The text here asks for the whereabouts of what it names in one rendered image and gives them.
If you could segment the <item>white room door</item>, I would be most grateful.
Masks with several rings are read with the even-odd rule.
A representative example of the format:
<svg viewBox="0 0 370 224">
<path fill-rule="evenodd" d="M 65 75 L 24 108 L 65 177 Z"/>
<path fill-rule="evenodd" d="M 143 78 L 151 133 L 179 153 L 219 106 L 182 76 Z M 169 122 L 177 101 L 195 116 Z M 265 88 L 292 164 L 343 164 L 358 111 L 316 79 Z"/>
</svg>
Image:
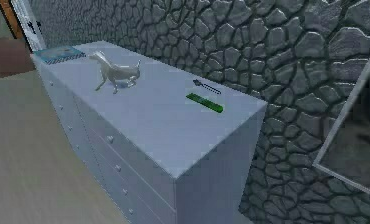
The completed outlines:
<svg viewBox="0 0 370 224">
<path fill-rule="evenodd" d="M 39 51 L 45 49 L 46 44 L 41 34 L 40 22 L 34 16 L 29 0 L 10 0 L 10 3 L 21 25 L 30 50 Z"/>
</svg>

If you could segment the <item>blue book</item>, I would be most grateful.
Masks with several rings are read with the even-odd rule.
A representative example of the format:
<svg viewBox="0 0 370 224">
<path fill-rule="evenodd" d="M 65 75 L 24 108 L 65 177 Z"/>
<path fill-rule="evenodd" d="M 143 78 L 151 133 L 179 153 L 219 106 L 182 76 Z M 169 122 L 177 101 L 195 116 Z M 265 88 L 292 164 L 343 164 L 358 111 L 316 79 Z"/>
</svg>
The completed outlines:
<svg viewBox="0 0 370 224">
<path fill-rule="evenodd" d="M 34 54 L 44 63 L 57 64 L 68 60 L 85 57 L 86 54 L 72 46 L 61 46 L 35 51 Z"/>
</svg>

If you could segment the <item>white chest of drawers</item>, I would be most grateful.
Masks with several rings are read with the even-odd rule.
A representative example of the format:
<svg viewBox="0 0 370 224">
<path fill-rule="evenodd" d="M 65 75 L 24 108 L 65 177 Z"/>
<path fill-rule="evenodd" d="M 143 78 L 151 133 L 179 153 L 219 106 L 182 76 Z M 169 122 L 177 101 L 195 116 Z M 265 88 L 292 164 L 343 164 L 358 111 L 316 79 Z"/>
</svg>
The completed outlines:
<svg viewBox="0 0 370 224">
<path fill-rule="evenodd" d="M 72 149 L 128 224 L 253 224 L 239 205 L 265 101 L 105 41 L 73 47 L 86 56 L 50 65 L 31 58 Z M 118 65 L 141 61 L 136 84 L 117 81 L 114 94 L 107 80 L 96 91 L 95 51 Z"/>
</svg>

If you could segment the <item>green remote control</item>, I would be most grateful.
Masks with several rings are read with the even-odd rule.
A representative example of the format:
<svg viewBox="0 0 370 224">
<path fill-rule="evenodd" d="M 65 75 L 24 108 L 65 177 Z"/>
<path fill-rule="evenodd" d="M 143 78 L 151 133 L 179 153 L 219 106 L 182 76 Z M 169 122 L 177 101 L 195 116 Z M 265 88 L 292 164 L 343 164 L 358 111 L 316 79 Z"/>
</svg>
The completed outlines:
<svg viewBox="0 0 370 224">
<path fill-rule="evenodd" d="M 214 103 L 206 98 L 203 98 L 195 93 L 188 94 L 187 98 L 217 113 L 222 113 L 224 110 L 224 108 L 221 105 Z"/>
</svg>

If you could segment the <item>black pen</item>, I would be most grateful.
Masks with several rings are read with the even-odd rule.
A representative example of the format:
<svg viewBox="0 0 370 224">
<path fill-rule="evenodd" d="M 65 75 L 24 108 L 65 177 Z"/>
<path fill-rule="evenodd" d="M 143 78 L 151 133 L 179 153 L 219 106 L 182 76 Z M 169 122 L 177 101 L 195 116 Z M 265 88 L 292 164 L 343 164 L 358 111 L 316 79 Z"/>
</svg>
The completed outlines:
<svg viewBox="0 0 370 224">
<path fill-rule="evenodd" d="M 211 86 L 209 86 L 209 85 L 207 85 L 207 84 L 202 83 L 202 82 L 201 82 L 200 80 L 198 80 L 198 79 L 194 79 L 194 80 L 193 80 L 193 83 L 194 83 L 196 86 L 201 86 L 201 87 L 206 88 L 206 89 L 208 89 L 208 90 L 210 90 L 210 91 L 212 91 L 212 92 L 215 92 L 216 94 L 221 94 L 221 91 L 219 91 L 219 90 L 217 90 L 217 89 L 215 89 L 215 88 L 213 88 L 213 87 L 211 87 Z"/>
</svg>

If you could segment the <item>white framed mirror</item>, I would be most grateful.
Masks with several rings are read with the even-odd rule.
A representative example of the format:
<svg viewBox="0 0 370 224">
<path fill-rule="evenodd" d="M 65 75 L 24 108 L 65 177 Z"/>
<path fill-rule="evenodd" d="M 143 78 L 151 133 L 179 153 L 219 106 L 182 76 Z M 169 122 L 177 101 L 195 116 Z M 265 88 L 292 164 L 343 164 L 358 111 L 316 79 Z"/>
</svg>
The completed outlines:
<svg viewBox="0 0 370 224">
<path fill-rule="evenodd" d="M 370 57 L 313 166 L 370 195 Z"/>
</svg>

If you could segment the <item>white dog statue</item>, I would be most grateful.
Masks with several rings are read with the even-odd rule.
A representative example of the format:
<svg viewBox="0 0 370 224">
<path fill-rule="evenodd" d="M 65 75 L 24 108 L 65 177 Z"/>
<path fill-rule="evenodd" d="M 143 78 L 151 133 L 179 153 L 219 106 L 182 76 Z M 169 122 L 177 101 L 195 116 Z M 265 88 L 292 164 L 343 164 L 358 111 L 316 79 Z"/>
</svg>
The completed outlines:
<svg viewBox="0 0 370 224">
<path fill-rule="evenodd" d="M 102 82 L 95 88 L 96 91 L 109 80 L 114 87 L 113 93 L 116 94 L 118 92 L 117 81 L 126 80 L 127 87 L 132 87 L 140 77 L 141 61 L 134 66 L 118 65 L 112 63 L 102 51 L 95 51 L 88 58 L 97 61 L 100 65 Z"/>
</svg>

